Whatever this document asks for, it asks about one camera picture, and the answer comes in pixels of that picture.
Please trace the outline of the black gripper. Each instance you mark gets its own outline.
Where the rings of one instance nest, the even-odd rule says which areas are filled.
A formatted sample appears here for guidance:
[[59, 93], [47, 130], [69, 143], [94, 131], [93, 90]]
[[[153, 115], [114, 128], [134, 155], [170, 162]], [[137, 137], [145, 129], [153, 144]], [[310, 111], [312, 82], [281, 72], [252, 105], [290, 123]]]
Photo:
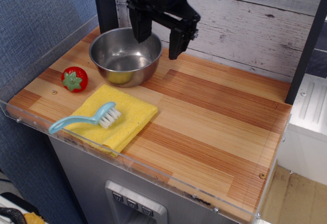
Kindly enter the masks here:
[[175, 60], [186, 51], [190, 40], [198, 36], [200, 15], [187, 0], [127, 0], [135, 39], [141, 43], [152, 33], [155, 21], [169, 29], [169, 58]]

